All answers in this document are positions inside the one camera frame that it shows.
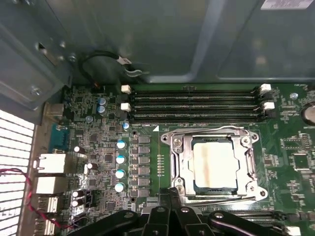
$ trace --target red cable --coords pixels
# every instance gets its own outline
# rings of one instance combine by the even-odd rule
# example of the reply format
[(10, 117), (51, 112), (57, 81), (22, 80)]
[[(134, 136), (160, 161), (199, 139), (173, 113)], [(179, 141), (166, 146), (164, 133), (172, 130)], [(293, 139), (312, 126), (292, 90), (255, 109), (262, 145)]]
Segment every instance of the red cable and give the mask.
[(31, 199), (32, 199), (32, 181), (31, 179), (29, 178), (29, 176), (24, 173), (23, 171), (21, 171), (20, 169), (17, 169), (17, 168), (12, 168), (12, 169), (0, 169), (0, 173), (3, 173), (3, 172), (7, 172), (7, 171), (11, 171), (11, 172), (16, 172), (16, 173), (21, 173), (22, 175), (24, 175), (25, 179), (26, 179), (26, 182), (27, 184), (29, 185), (30, 189), (29, 189), (29, 192), (26, 196), (26, 199), (27, 199), (27, 206), (29, 208), (30, 211), (33, 211), (35, 212), (36, 214), (38, 214), (39, 216), (41, 216), (44, 220), (49, 220), (51, 223), (53, 223), (54, 225), (56, 225), (58, 228), (61, 228), (61, 229), (68, 229), (68, 228), (72, 228), (72, 225), (61, 225), (58, 221), (56, 220), (52, 220), (52, 219), (49, 219), (43, 212), (35, 209), (32, 205), (31, 205)]

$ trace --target capacitor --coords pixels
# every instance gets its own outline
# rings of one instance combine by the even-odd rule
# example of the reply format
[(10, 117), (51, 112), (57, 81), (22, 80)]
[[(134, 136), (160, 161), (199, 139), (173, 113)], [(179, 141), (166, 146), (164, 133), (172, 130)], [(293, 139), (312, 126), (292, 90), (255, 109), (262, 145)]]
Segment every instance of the capacitor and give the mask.
[(119, 149), (124, 149), (126, 147), (126, 143), (123, 140), (118, 140), (117, 141), (117, 147)]
[(83, 147), (75, 146), (73, 150), (77, 153), (85, 154), (85, 149)]
[(72, 196), (74, 198), (79, 198), (79, 197), (83, 197), (85, 195), (83, 190), (76, 190), (72, 193)]
[(91, 123), (91, 122), (93, 122), (93, 117), (92, 116), (87, 116), (87, 117), (85, 117), (85, 121), (87, 123)]
[(129, 127), (130, 127), (129, 122), (128, 121), (124, 121), (123, 122), (123, 129), (124, 129), (124, 131), (128, 131)]
[(124, 183), (116, 183), (115, 185), (115, 191), (118, 193), (121, 193), (125, 190), (126, 186)]
[(308, 125), (315, 125), (315, 102), (306, 104), (302, 111), (301, 116), (303, 121)]
[(97, 164), (96, 163), (89, 163), (87, 167), (89, 170), (97, 170)]
[(106, 99), (103, 97), (99, 97), (97, 102), (99, 105), (104, 106), (106, 104)]
[(98, 112), (101, 116), (105, 115), (105, 107), (104, 107), (104, 106), (99, 106), (99, 107), (97, 108), (97, 112)]
[(78, 207), (78, 206), (81, 206), (81, 205), (83, 205), (83, 199), (77, 199), (77, 200), (73, 200), (72, 202), (71, 202), (71, 206), (72, 207)]
[(125, 177), (126, 172), (124, 170), (117, 170), (115, 173), (116, 178), (123, 178)]
[(126, 161), (126, 158), (123, 155), (119, 155), (116, 157), (116, 162), (118, 164), (123, 164), (123, 163), (125, 163), (125, 161)]

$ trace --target mounting screw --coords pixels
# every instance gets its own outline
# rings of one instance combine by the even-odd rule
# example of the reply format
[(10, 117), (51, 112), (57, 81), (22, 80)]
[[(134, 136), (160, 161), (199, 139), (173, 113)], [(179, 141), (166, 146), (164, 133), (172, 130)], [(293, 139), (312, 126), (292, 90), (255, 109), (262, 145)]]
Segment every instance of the mounting screw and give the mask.
[(298, 97), (299, 97), (299, 94), (297, 94), (297, 93), (295, 93), (295, 92), (293, 92), (293, 93), (290, 94), (290, 98), (291, 98), (292, 100), (295, 100), (295, 99), (297, 99)]
[(184, 193), (184, 188), (181, 185), (177, 185), (176, 188), (177, 188), (179, 194)]
[(124, 215), (124, 218), (131, 218), (131, 217), (133, 217), (132, 213), (127, 213), (126, 215)]
[(39, 87), (32, 86), (31, 87), (31, 95), (40, 96), (42, 94), (42, 90)]
[(65, 48), (65, 42), (64, 41), (61, 41), (59, 46), (61, 46), (62, 48)]
[(159, 208), (157, 209), (157, 212), (165, 212), (165, 209), (162, 208), (162, 207), (159, 207)]
[(71, 53), (69, 56), (68, 56), (68, 60), (72, 63), (75, 63), (77, 61), (77, 56), (75, 53)]
[(173, 145), (176, 147), (180, 147), (182, 145), (182, 140), (180, 140), (178, 138), (174, 139)]
[(222, 213), (215, 213), (215, 217), (218, 219), (222, 219), (223, 218), (223, 214)]
[(188, 209), (187, 207), (183, 207), (183, 208), (181, 209), (181, 211), (184, 212), (184, 213), (187, 213), (187, 212), (189, 212), (189, 209)]

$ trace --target blue capacitor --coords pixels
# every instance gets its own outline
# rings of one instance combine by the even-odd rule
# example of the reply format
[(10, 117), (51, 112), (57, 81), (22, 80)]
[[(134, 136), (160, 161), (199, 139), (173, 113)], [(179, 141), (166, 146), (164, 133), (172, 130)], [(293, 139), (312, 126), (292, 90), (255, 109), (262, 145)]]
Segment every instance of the blue capacitor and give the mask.
[(123, 155), (119, 155), (116, 157), (116, 162), (118, 164), (123, 164), (126, 161), (126, 158)]
[(123, 178), (125, 177), (126, 172), (124, 170), (117, 170), (115, 173), (116, 178)]
[(105, 107), (104, 107), (104, 106), (99, 106), (99, 107), (97, 108), (97, 112), (98, 112), (101, 116), (105, 115)]
[(123, 123), (123, 129), (124, 129), (124, 131), (128, 131), (128, 130), (129, 130), (129, 127), (130, 127), (129, 122), (128, 122), (128, 121), (125, 121), (125, 122)]
[(123, 140), (118, 140), (117, 141), (117, 147), (119, 149), (124, 149), (126, 147), (126, 143)]
[(106, 99), (103, 97), (100, 97), (100, 98), (98, 98), (97, 102), (99, 105), (103, 106), (106, 104)]

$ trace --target ventilation grille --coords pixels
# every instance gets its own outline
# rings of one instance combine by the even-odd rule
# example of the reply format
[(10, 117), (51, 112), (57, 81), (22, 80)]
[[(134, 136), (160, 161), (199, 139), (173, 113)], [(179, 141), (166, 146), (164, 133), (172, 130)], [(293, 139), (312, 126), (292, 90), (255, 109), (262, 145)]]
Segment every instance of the ventilation grille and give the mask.
[[(0, 169), (27, 172), (34, 124), (0, 110)], [(0, 235), (17, 233), (25, 189), (23, 175), (0, 174)]]

